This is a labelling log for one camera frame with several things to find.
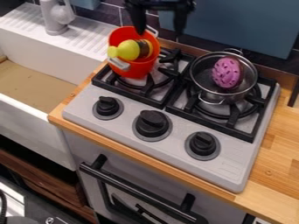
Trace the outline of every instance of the stove knob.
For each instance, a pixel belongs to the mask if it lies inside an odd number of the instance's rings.
[[[96,112],[101,116],[112,116],[120,109],[118,101],[113,97],[100,96]]]
[[[136,121],[136,130],[144,137],[160,137],[169,128],[166,115],[155,110],[143,110]]]
[[[209,156],[216,151],[216,140],[208,133],[197,132],[190,141],[190,148],[199,156]]]

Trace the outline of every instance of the white sink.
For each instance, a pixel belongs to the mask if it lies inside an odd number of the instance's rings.
[[[17,64],[0,66],[0,81],[8,83],[0,88],[0,135],[74,171],[64,135],[47,120],[53,108],[41,106],[56,99],[56,107],[72,84],[80,84],[106,59],[108,35],[116,26],[77,17],[69,27],[61,36],[47,35],[40,8],[31,3],[0,17],[0,48]]]
[[[0,17],[0,48],[21,66],[78,85],[106,59],[108,35],[115,28],[77,17],[66,33],[50,36],[40,7],[24,3]]]

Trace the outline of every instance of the stovetop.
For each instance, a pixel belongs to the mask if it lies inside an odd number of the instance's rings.
[[[181,57],[178,70],[172,68],[171,76],[163,74],[166,78],[162,81],[171,77],[163,91],[151,87],[146,94],[141,90],[147,86],[149,77],[126,80],[126,83],[140,87],[131,89],[130,85],[119,81],[122,77],[106,66],[94,77],[93,84],[87,85],[66,106],[63,117],[213,184],[241,192],[274,112],[280,86],[274,80],[260,77],[255,92],[244,102],[220,106],[216,110],[206,105],[202,107],[200,102],[194,105],[196,99],[193,100],[192,96],[197,90],[188,79],[191,62],[192,56]],[[156,70],[151,73],[155,84],[161,82],[159,75]],[[100,102],[107,103],[105,105],[109,108],[118,102],[119,112],[108,116],[110,120],[101,120],[97,115]],[[234,114],[237,113],[240,119],[235,119],[236,114],[231,117],[229,112],[234,109],[239,111]],[[161,136],[155,136],[153,130],[159,130]],[[203,145],[204,154],[206,145],[216,150],[211,155],[198,156],[194,151],[202,153]]]

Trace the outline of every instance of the orange pot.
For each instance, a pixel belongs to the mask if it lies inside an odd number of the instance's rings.
[[[147,39],[153,45],[153,53],[147,59],[136,59],[134,61],[119,59],[129,64],[129,68],[125,70],[120,69],[119,66],[116,66],[110,62],[108,62],[108,64],[113,71],[121,76],[132,79],[141,79],[148,74],[154,66],[156,58],[160,53],[160,44],[150,31],[145,31],[144,34],[140,36],[135,31],[134,26],[123,26],[115,29],[110,34],[108,43],[110,46],[118,46],[122,41],[127,39]]]

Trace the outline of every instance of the pink ball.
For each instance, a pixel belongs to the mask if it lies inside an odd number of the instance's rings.
[[[221,88],[236,88],[243,79],[240,62],[231,57],[220,59],[212,69],[212,79]]]

